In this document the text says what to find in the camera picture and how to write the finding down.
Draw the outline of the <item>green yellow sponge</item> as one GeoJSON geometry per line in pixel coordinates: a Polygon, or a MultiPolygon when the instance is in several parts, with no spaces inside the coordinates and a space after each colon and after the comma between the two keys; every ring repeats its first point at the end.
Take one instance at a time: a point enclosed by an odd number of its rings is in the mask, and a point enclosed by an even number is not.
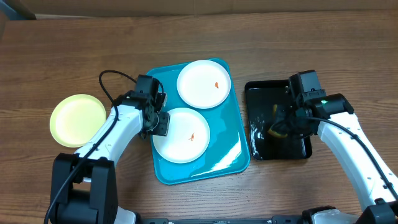
{"type": "Polygon", "coordinates": [[[272,107],[273,122],[267,131],[271,136],[276,138],[286,138],[287,130],[285,127],[285,119],[287,109],[284,105],[274,105],[272,107]]]}

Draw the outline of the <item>white plate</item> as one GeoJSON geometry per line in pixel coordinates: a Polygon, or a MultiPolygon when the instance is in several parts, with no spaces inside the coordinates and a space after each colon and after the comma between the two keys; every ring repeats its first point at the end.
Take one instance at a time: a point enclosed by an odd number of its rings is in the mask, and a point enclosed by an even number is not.
{"type": "Polygon", "coordinates": [[[191,62],[177,77],[177,91],[181,99],[198,109],[210,109],[222,104],[230,90],[228,71],[211,60],[191,62]]]}
{"type": "Polygon", "coordinates": [[[210,142],[210,127],[206,119],[190,108],[169,111],[170,124],[167,136],[153,136],[155,150],[169,162],[184,164],[198,159],[210,142]]]}

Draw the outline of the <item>yellow-green plate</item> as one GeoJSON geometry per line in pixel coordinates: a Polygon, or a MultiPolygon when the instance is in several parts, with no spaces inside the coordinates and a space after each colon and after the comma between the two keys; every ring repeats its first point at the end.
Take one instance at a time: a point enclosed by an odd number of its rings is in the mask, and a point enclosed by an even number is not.
{"type": "Polygon", "coordinates": [[[72,95],[62,100],[50,117],[50,133],[65,147],[85,145],[106,121],[102,102],[87,94],[72,95]]]}

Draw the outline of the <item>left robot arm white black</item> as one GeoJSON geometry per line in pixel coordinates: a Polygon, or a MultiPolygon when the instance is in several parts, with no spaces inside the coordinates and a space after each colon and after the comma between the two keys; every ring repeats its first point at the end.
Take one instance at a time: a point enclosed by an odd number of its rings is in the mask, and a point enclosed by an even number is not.
{"type": "Polygon", "coordinates": [[[161,110],[166,100],[164,91],[144,90],[111,101],[93,138],[55,158],[45,223],[137,223],[138,214],[119,206],[116,165],[134,136],[167,135],[170,115],[161,110]]]}

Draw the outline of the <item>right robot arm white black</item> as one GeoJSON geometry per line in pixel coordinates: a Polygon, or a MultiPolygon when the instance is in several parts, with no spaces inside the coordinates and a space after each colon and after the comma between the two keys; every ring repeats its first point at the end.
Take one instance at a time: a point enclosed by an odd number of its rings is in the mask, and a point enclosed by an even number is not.
{"type": "Polygon", "coordinates": [[[397,223],[397,176],[366,137],[353,107],[342,94],[274,105],[274,137],[317,135],[337,158],[362,209],[358,217],[335,208],[307,210],[307,223],[397,223]]]}

